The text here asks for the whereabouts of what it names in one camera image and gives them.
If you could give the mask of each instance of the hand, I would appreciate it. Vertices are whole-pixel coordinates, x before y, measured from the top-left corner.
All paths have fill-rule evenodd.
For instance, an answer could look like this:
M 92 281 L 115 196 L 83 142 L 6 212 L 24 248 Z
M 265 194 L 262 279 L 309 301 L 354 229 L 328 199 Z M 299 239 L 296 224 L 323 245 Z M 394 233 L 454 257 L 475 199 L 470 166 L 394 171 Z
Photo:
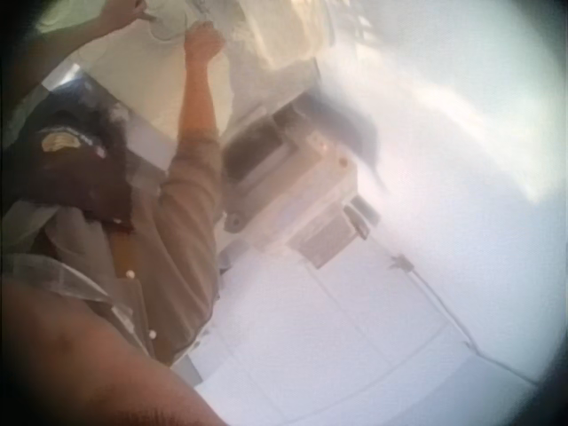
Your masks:
M 138 19 L 154 20 L 145 10 L 144 0 L 106 0 L 98 21 L 105 33 L 111 33 Z
M 211 22 L 197 22 L 185 32 L 185 62 L 207 65 L 224 45 Z

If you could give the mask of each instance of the shirt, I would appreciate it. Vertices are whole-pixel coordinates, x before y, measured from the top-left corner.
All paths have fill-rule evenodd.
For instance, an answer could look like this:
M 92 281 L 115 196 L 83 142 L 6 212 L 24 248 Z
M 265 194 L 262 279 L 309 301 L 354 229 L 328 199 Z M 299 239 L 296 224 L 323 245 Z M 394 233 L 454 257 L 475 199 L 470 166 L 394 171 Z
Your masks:
M 171 365 L 208 322 L 217 298 L 213 228 L 220 187 L 216 139 L 200 132 L 181 138 L 160 193 L 133 189 L 130 238 L 135 266 L 130 277 L 116 276 L 101 223 L 87 220 L 75 208 L 17 202 L 4 217 L 4 252 L 26 252 L 43 228 L 63 264 L 61 270 L 86 277 L 90 291 L 95 283 L 107 296 L 96 301 L 109 306 L 106 318 L 133 344 Z M 25 279 L 21 275 L 25 268 L 18 268 L 18 262 L 31 263 L 38 270 L 47 264 L 53 267 L 53 261 L 37 260 L 13 257 L 6 273 Z M 93 300 L 77 285 L 71 293 L 65 283 L 51 289 Z

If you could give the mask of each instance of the wall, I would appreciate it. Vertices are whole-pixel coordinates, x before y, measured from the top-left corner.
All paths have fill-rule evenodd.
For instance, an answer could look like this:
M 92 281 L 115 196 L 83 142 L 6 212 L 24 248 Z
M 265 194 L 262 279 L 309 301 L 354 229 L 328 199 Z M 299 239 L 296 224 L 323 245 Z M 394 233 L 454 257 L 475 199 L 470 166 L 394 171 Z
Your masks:
M 319 271 L 248 252 L 190 354 L 197 391 L 231 425 L 501 424 L 533 387 L 475 356 L 390 265 L 373 239 Z
M 484 352 L 538 380 L 565 332 L 557 50 L 512 2 L 328 4 L 336 43 L 319 58 L 321 95 L 375 124 L 359 186 L 382 242 Z

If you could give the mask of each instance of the person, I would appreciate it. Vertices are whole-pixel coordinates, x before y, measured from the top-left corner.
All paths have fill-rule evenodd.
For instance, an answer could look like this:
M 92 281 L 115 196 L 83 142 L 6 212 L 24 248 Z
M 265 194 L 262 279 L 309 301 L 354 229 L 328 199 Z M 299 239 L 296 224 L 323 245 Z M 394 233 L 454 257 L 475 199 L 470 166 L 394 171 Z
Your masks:
M 29 42 L 3 69 L 4 105 L 17 105 L 83 44 L 151 19 L 145 8 L 106 0 L 95 20 Z M 120 132 L 67 89 L 38 106 L 3 155 L 12 196 L 2 235 L 3 375 L 56 422 L 223 424 L 169 369 L 217 297 L 221 155 L 207 69 L 223 45 L 207 22 L 185 35 L 178 147 L 159 195 L 125 183 Z

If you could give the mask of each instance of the blurry object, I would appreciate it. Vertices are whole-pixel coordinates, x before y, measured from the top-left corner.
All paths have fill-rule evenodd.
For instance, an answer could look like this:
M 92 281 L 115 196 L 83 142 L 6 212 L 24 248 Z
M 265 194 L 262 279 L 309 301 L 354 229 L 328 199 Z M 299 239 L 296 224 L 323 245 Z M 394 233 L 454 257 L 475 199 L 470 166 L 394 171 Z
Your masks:
M 381 215 L 377 213 L 363 197 L 357 195 L 351 200 L 351 205 L 372 225 L 377 226 L 381 221 Z
M 343 211 L 357 192 L 355 164 L 293 102 L 224 150 L 222 251 L 235 239 L 265 252 L 299 252 L 320 268 L 358 234 Z
M 352 206 L 345 206 L 343 208 L 343 211 L 345 212 L 345 215 L 347 215 L 351 224 L 359 234 L 359 237 L 361 237 L 363 240 L 366 240 L 369 234 L 371 233 L 371 230 L 365 223 L 363 217 L 361 217 L 357 212 L 357 210 L 355 210 Z
M 160 42 L 182 37 L 187 29 L 188 17 L 182 0 L 167 0 L 152 10 L 156 20 L 150 24 L 150 34 Z
M 253 122 L 282 109 L 318 81 L 315 59 L 297 61 L 278 70 L 267 69 L 256 52 L 255 37 L 237 0 L 192 0 L 191 4 L 201 19 L 215 24 L 226 41 L 234 98 L 227 132 L 221 135 L 223 145 Z
M 318 91 L 302 94 L 295 105 L 300 114 L 309 116 L 323 132 L 340 141 L 369 169 L 375 170 L 380 141 L 373 122 Z
M 234 240 L 218 253 L 217 263 L 221 274 L 230 270 L 235 262 L 249 251 L 249 245 L 243 240 Z
M 126 124 L 130 119 L 130 112 L 126 106 L 117 102 L 109 110 L 109 119 L 111 122 Z
M 85 44 L 81 49 L 77 51 L 77 56 L 80 59 L 84 68 L 89 68 L 90 64 L 95 63 L 97 60 L 102 58 L 108 49 L 111 37 L 105 36 L 97 40 L 93 40 L 90 43 Z
M 240 0 L 258 55 L 271 69 L 313 58 L 330 44 L 330 24 L 320 0 Z
M 149 14 L 154 14 L 154 11 L 160 9 L 168 0 L 146 0 L 147 9 L 146 12 Z
M 72 0 L 59 0 L 58 2 L 52 2 L 51 6 L 49 6 L 43 13 L 37 23 L 37 26 L 41 29 L 50 29 L 55 26 L 58 21 L 65 19 L 65 17 L 71 12 L 71 1 Z
M 348 217 L 343 214 L 341 205 L 332 204 L 297 233 L 289 244 L 319 269 L 347 247 L 356 236 L 357 233 Z

